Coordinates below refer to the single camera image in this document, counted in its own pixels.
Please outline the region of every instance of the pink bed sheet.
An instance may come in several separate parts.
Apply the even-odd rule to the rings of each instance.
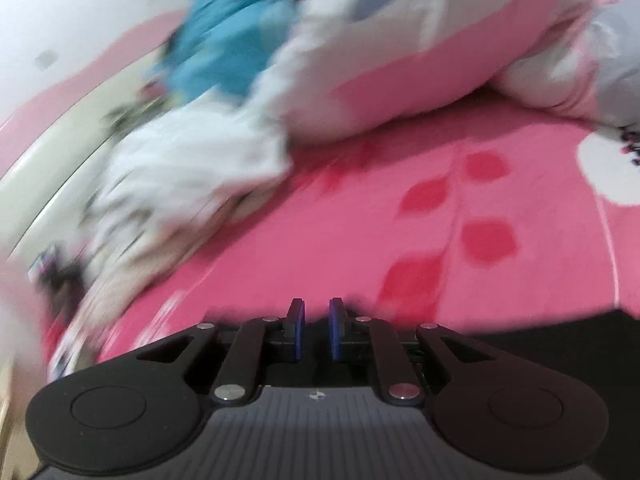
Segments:
[[[609,202],[581,173],[592,130],[481,92],[296,149],[271,203],[143,294],[101,359],[205,315],[284,314],[296,297],[308,317],[341,296],[398,325],[461,331],[634,310],[640,208]]]

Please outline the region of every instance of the gray ribbed panel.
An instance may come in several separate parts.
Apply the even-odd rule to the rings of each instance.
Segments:
[[[475,462],[437,437],[418,410],[370,388],[265,388],[243,408],[214,413],[193,445],[119,480],[602,480],[580,466],[526,476]],[[79,480],[49,469],[38,480]]]

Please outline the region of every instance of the silver screw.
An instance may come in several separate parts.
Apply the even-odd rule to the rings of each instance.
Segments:
[[[389,395],[395,399],[415,399],[420,395],[420,388],[415,384],[398,383],[389,388]]]
[[[240,384],[223,384],[213,391],[213,394],[222,400],[238,400],[245,393],[245,389]]]

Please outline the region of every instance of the white stem line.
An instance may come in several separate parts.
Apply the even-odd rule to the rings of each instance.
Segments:
[[[613,248],[613,235],[611,234],[611,228],[609,227],[607,212],[604,209],[604,202],[602,201],[602,197],[595,190],[593,190],[593,197],[596,201],[598,216],[600,217],[600,223],[602,224],[602,230],[604,231],[604,239],[607,243],[607,251],[609,251],[611,271],[613,273],[613,302],[617,307],[620,305],[620,276],[618,274],[618,262],[616,260],[616,253]]]

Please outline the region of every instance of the black fabric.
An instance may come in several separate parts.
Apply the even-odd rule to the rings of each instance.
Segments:
[[[640,478],[640,322],[621,310],[589,319],[474,335],[591,386],[609,409],[609,431],[590,465],[607,480]]]

